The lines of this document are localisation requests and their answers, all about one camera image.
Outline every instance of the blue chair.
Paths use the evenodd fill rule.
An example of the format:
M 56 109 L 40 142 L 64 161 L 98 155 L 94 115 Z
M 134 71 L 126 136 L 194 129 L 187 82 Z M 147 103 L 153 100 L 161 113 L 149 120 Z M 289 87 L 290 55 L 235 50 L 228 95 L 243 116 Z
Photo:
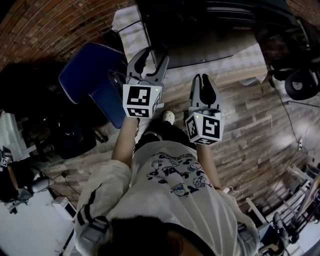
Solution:
M 118 88 L 110 81 L 109 71 L 126 73 L 125 55 L 111 47 L 89 42 L 66 64 L 59 81 L 69 99 L 78 104 L 89 95 L 113 126 L 120 129 L 125 118 Z

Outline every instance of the chair backrest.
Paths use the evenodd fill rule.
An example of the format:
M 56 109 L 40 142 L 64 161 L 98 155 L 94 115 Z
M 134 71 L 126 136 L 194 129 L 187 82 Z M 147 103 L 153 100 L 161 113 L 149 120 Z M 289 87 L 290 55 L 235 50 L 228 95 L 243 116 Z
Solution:
M 125 70 L 124 57 L 122 52 L 106 45 L 86 43 L 62 70 L 60 84 L 69 99 L 77 104 L 85 95 L 92 95 L 101 84 L 110 83 L 109 71 Z
M 310 99 L 318 93 L 317 85 L 308 69 L 292 73 L 285 80 L 284 88 L 290 98 L 295 101 Z
M 305 33 L 306 40 L 309 43 L 309 46 L 312 51 L 317 53 L 320 52 L 320 33 L 317 30 L 316 26 L 312 25 L 311 23 L 307 22 L 303 18 L 299 18 L 301 25 L 303 26 L 303 32 Z

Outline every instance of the white sneaker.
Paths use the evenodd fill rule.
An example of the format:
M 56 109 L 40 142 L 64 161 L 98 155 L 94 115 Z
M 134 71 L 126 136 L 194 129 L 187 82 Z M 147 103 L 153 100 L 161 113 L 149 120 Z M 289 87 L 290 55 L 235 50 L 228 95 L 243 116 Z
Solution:
M 162 122 L 168 121 L 170 124 L 174 124 L 175 122 L 175 114 L 171 111 L 166 111 L 163 113 Z

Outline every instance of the desk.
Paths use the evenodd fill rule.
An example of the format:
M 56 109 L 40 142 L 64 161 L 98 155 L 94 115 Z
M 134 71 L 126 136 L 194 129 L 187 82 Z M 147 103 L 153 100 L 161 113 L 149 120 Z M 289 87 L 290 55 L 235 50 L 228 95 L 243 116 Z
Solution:
M 112 29 L 117 32 L 139 20 L 136 5 L 120 9 L 114 14 Z M 140 50 L 149 46 L 141 21 L 120 31 L 119 35 L 128 62 Z M 163 81 L 162 102 L 171 101 L 177 96 L 189 95 L 192 80 L 196 74 L 209 75 L 218 87 L 249 78 L 257 78 L 262 83 L 268 70 L 254 34 L 246 41 L 245 46 L 244 50 L 231 57 L 168 69 Z M 150 54 L 143 75 L 153 73 L 154 70 L 155 64 Z

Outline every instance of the brick wall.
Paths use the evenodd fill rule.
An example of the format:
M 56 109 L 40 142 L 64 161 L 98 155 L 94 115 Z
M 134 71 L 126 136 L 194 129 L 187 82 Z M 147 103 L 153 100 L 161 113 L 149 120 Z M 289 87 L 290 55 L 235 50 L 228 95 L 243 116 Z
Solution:
M 315 25 L 320 30 L 320 3 L 318 0 L 286 0 L 292 14 Z
M 0 23 L 0 70 L 8 63 L 67 60 L 111 28 L 133 0 L 16 0 Z

